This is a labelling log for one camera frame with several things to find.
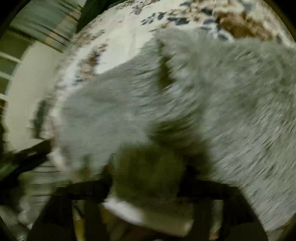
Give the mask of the grey fluffy pants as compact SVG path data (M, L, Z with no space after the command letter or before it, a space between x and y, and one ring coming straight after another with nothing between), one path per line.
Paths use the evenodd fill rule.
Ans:
M267 231L295 214L295 47L163 29L60 117L70 175L110 165L121 200L190 215L205 180L237 186Z

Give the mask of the floral fleece blanket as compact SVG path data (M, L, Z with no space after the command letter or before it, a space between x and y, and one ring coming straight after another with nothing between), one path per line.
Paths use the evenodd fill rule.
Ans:
M55 76L35 112L34 131L48 137L58 124L58 106L94 73L133 57L161 27L201 28L233 41L258 38L295 48L281 16L264 1L125 1L89 23L66 49Z

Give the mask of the striped curtain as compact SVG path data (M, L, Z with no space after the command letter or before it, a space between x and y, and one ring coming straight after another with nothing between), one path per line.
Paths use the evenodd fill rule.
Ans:
M81 11L77 1L1 1L1 99L30 45L39 41L62 52Z

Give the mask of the dark green jacket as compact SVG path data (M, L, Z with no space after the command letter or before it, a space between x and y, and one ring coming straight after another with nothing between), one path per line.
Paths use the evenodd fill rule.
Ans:
M87 0L81 11L77 23L76 33L80 32L89 22L102 14L105 10L124 1L117 0Z

